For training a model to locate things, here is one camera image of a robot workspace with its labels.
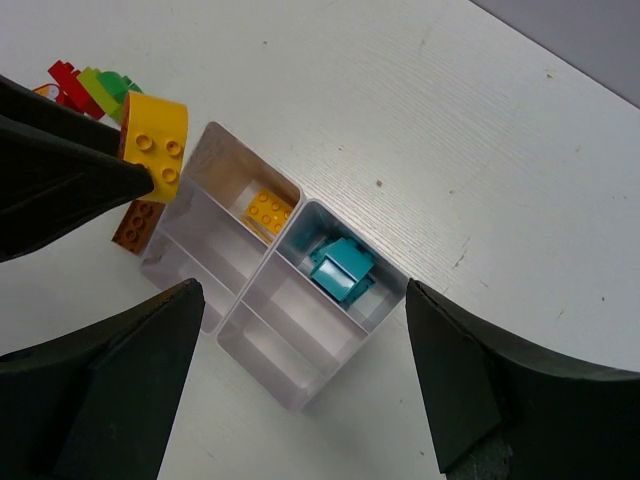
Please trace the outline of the yellow rounded lego brick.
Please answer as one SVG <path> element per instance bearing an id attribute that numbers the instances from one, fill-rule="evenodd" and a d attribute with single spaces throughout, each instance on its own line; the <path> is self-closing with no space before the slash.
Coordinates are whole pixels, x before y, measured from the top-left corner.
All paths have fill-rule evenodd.
<path id="1" fill-rule="evenodd" d="M 180 184 L 188 136 L 187 106 L 136 91 L 127 93 L 119 156 L 150 174 L 153 190 L 142 201 L 168 204 Z"/>

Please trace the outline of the teal rounded lego brick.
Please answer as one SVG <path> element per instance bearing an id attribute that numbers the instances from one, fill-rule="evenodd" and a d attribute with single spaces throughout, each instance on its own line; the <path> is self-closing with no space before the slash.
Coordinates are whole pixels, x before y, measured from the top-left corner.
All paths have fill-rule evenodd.
<path id="1" fill-rule="evenodd" d="M 327 237 L 314 247 L 309 258 L 309 278 L 348 309 L 375 284 L 373 255 L 353 237 Z"/>

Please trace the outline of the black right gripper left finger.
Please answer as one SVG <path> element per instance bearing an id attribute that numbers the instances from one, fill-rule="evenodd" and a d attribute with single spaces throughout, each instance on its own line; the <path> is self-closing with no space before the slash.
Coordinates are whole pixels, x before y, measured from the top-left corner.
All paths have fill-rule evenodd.
<path id="1" fill-rule="evenodd" d="M 202 285 L 1 358 L 4 479 L 155 479 L 203 319 Z"/>

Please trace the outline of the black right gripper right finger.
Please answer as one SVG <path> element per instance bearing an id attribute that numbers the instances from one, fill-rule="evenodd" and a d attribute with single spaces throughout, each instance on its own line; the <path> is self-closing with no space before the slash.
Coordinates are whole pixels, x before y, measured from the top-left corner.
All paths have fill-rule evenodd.
<path id="1" fill-rule="evenodd" d="M 635 479 L 639 376 L 528 341 L 411 280 L 406 315 L 448 479 Z"/>

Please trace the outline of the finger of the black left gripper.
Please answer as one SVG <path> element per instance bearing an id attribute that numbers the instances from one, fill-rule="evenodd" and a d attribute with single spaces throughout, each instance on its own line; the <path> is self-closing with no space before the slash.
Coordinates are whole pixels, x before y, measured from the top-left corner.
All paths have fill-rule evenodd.
<path id="1" fill-rule="evenodd" d="M 118 130 L 1 80 L 1 257 L 33 253 L 153 190 Z"/>

